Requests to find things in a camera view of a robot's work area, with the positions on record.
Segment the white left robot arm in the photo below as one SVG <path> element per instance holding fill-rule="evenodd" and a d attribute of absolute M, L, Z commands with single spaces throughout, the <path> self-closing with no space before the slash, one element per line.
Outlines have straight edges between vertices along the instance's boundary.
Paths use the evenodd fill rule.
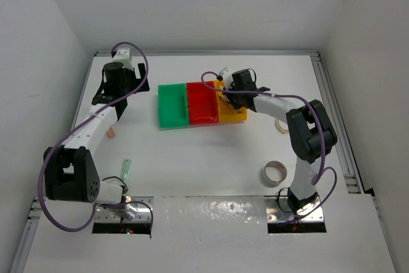
<path fill-rule="evenodd" d="M 91 121 L 59 145 L 45 168 L 45 193 L 51 200 L 115 205 L 121 202 L 125 186 L 100 179 L 93 154 L 106 132 L 121 118 L 127 108 L 122 100 L 103 111 L 100 109 L 131 91 L 149 91 L 144 63 L 135 70 L 121 62 L 103 66 L 102 80 L 86 119 Z"/>

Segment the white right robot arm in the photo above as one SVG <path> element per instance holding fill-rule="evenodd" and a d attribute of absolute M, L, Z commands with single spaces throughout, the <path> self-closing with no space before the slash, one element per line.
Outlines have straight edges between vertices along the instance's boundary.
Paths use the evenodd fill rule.
<path fill-rule="evenodd" d="M 256 86 L 249 69 L 234 72 L 225 68 L 219 79 L 224 82 L 223 94 L 235 109 L 245 107 L 287 124 L 291 147 L 297 156 L 287 202 L 296 214 L 316 199 L 316 184 L 324 172 L 325 157 L 337 143 L 323 104 L 319 100 L 308 102 L 297 95 L 269 93 L 268 88 Z"/>

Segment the wide clear tape roll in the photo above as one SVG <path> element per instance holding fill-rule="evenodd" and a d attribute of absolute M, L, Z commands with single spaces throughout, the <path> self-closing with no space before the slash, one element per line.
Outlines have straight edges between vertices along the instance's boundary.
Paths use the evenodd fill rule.
<path fill-rule="evenodd" d="M 277 187 L 287 178 L 287 174 L 285 165 L 276 160 L 266 163 L 261 173 L 267 187 Z"/>

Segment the cream masking tape roll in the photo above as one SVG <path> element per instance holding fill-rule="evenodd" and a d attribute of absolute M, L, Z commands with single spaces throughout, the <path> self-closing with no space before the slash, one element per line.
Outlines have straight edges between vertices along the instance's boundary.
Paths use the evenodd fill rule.
<path fill-rule="evenodd" d="M 281 134 L 288 134 L 289 133 L 289 130 L 283 128 L 278 119 L 275 119 L 275 127 Z"/>

